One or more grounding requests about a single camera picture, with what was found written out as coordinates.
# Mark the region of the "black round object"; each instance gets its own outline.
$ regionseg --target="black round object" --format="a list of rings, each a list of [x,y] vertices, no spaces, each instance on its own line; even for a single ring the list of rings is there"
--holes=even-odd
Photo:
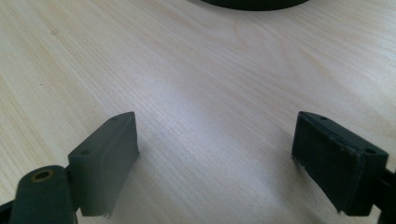
[[[247,11],[277,10],[294,7],[308,0],[202,0],[218,7]]]

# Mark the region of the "clamp jaw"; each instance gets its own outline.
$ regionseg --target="clamp jaw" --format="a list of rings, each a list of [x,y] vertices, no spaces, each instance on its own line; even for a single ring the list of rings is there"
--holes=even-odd
[[[0,224],[75,224],[110,216],[139,156],[134,112],[106,121],[69,155],[66,168],[52,165],[24,176],[13,202],[0,206]]]
[[[388,153],[336,122],[300,112],[292,156],[320,186],[338,212],[396,223],[396,175],[386,169]]]

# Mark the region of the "textured rubber surface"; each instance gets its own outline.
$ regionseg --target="textured rubber surface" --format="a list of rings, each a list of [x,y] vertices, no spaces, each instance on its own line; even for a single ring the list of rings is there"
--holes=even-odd
[[[387,152],[330,119],[300,112],[292,156],[339,212],[370,214],[372,189],[386,170]]]

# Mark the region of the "light wood surface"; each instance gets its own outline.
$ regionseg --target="light wood surface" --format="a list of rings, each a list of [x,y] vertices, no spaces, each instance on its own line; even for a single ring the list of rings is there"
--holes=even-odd
[[[396,169],[395,38],[393,0],[0,1],[0,203],[134,111],[141,157],[115,214],[79,223],[376,223],[337,214],[291,143],[310,111]]]

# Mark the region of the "wooden table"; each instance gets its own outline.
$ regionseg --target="wooden table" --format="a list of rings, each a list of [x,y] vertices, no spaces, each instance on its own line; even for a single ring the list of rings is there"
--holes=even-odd
[[[291,159],[297,113],[396,169],[396,4],[242,12],[198,0],[0,2],[0,203],[119,113],[141,156],[115,214],[79,223],[376,223],[337,214]]]

